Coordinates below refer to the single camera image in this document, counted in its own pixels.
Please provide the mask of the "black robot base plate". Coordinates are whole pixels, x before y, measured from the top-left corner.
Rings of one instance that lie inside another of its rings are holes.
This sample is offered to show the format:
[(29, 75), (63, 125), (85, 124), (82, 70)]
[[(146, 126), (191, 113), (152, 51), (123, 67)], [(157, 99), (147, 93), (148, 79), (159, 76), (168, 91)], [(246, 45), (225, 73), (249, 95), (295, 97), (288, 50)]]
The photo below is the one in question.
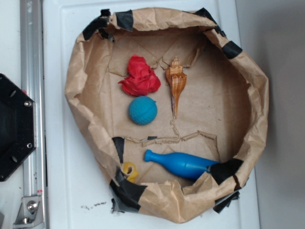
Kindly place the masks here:
[(6, 181), (36, 148), (34, 105), (18, 86), (0, 75), (0, 180)]

